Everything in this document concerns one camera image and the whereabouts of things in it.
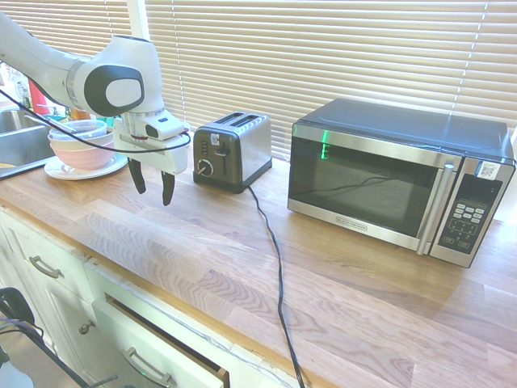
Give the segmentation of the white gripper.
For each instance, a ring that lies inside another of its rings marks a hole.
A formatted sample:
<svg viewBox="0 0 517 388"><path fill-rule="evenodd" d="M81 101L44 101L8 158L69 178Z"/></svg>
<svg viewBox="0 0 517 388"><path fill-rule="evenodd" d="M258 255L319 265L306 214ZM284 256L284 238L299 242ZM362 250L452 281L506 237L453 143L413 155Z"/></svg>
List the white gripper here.
<svg viewBox="0 0 517 388"><path fill-rule="evenodd" d="M139 194L146 191L141 163L162 171L162 203L169 205L174 194L175 176L187 169L189 135L180 133L166 140L151 137L137 140L124 130L121 119L115 119L113 140L118 152L128 157L128 168Z"/></svg>

